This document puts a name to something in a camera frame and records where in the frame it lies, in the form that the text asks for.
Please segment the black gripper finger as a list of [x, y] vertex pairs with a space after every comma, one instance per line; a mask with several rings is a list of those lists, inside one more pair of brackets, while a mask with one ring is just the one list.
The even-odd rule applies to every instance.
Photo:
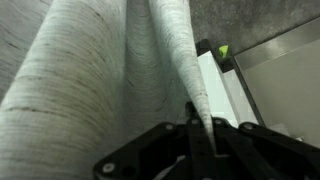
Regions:
[[194, 106], [194, 104], [189, 101], [185, 104], [185, 114], [187, 117], [187, 122], [191, 124], [198, 124], [199, 123], [199, 115]]

